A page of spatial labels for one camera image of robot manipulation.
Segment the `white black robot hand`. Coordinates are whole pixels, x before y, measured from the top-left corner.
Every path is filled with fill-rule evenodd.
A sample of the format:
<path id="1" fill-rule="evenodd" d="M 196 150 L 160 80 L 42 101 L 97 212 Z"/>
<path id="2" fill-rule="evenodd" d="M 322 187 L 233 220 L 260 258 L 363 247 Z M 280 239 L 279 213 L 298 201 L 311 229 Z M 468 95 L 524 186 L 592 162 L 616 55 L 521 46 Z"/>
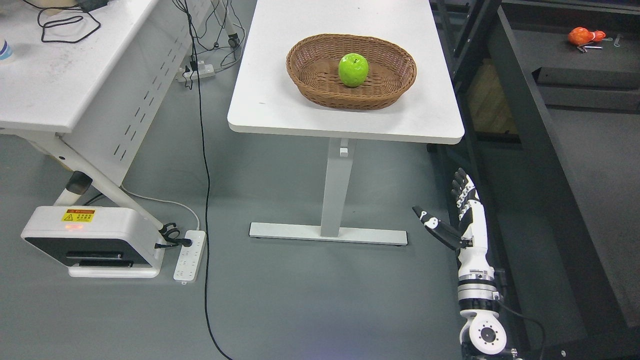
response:
<path id="1" fill-rule="evenodd" d="M 462 168 L 454 173 L 451 193 L 458 211 L 457 227 L 418 206 L 413 207 L 414 214 L 435 239 L 457 253 L 459 280 L 487 284 L 494 280 L 495 271 L 486 258 L 489 236 L 485 208 L 476 185 Z"/>

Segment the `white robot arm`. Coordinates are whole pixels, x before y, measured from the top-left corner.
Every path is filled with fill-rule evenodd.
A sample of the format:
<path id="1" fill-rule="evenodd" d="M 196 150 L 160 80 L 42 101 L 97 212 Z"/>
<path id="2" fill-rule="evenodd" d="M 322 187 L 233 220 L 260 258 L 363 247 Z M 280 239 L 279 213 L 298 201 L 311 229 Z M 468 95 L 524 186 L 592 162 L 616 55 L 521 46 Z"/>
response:
<path id="1" fill-rule="evenodd" d="M 507 283 L 505 271 L 494 275 L 473 269 L 458 280 L 460 315 L 466 319 L 459 333 L 464 360 L 519 360 L 519 352 L 508 345 L 508 336 L 499 321 L 503 292 Z"/>

